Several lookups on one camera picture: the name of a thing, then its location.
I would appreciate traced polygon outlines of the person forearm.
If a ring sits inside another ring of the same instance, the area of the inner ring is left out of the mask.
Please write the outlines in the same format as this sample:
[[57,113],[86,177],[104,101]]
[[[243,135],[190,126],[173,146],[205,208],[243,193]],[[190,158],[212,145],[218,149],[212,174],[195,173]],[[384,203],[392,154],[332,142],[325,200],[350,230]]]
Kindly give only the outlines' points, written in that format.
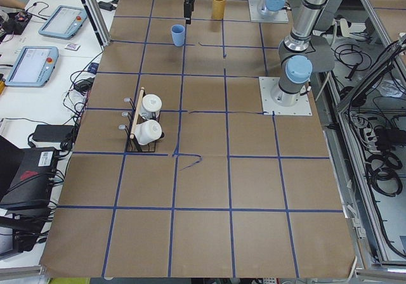
[[26,4],[19,0],[0,0],[0,6],[6,7],[6,8],[24,10],[26,7]]

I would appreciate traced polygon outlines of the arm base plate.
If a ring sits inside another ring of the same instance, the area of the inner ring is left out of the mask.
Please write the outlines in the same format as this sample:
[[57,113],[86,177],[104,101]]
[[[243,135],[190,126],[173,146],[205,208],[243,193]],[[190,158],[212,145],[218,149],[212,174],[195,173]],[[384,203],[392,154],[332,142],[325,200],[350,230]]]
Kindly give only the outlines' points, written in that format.
[[281,24],[287,24],[289,22],[285,9],[269,11],[265,7],[263,0],[248,0],[248,3],[251,22]]
[[265,115],[312,116],[305,87],[296,94],[287,94],[279,87],[279,77],[260,77],[259,89]]

